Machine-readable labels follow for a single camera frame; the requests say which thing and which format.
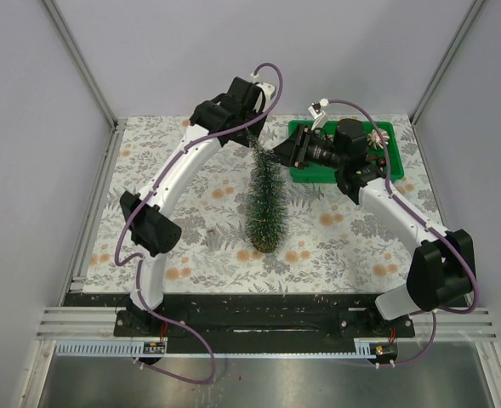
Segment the small green christmas tree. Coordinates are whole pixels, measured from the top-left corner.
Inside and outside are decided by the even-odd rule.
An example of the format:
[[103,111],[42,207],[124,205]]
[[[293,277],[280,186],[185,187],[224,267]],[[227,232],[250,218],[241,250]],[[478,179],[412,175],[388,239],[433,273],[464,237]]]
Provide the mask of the small green christmas tree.
[[253,248],[273,253],[288,232],[286,180],[274,152],[266,149],[256,135],[248,135],[253,165],[245,206],[246,232]]

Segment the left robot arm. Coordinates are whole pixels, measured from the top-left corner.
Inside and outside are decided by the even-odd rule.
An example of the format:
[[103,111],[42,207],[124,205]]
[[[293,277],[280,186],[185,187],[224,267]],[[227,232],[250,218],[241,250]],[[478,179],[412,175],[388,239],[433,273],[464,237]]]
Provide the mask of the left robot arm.
[[155,310],[163,301],[163,277],[168,253],[182,230],[171,219],[187,185],[204,164],[229,141],[244,145],[248,135],[258,135],[279,100],[283,86],[235,77],[228,90],[199,104],[179,144],[155,176],[137,192],[120,198],[125,220],[114,262],[123,266],[138,260],[130,309],[133,326],[141,334],[160,331],[162,315]]

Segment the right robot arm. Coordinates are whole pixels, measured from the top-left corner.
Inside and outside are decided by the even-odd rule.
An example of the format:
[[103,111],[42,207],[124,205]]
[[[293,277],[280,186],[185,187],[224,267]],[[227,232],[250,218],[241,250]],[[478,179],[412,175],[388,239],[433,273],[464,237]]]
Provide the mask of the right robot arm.
[[399,194],[387,178],[390,167],[369,160],[362,122],[339,121],[333,141],[298,125],[273,151],[285,167],[314,163],[332,168],[339,190],[381,220],[412,254],[406,282],[379,295],[375,309],[366,313],[371,334],[382,337],[403,315],[445,309],[451,301],[477,292],[471,237],[433,222]]

